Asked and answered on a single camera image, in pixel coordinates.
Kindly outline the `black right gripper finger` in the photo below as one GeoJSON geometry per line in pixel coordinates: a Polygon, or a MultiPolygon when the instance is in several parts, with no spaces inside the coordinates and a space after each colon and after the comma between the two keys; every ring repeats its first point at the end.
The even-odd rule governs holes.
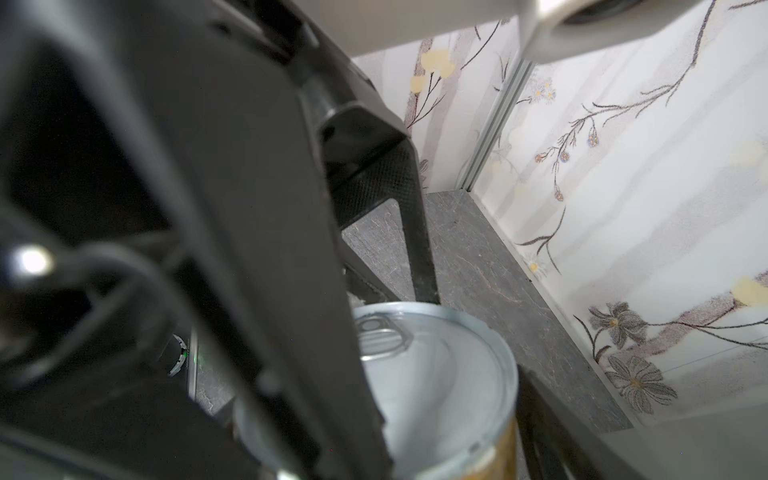
{"type": "Polygon", "coordinates": [[[535,375],[518,367],[516,419],[532,479],[640,479],[535,375]]]}

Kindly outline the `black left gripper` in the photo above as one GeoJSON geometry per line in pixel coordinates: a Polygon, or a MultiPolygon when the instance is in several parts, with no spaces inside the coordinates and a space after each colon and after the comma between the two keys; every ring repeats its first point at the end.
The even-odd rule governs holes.
{"type": "MultiPolygon", "coordinates": [[[[292,47],[287,71],[319,153],[339,227],[345,229],[379,205],[395,201],[415,299],[438,304],[417,155],[402,120],[311,22],[298,27],[292,47]]],[[[400,301],[344,240],[339,252],[349,293],[364,304],[400,301]]]]}

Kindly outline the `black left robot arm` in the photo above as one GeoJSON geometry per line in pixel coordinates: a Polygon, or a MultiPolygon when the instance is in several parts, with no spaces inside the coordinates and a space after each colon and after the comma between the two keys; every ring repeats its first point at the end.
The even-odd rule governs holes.
{"type": "Polygon", "coordinates": [[[390,479],[342,238],[397,203],[439,293],[417,153],[288,1],[1,5],[1,475],[390,479]]]}

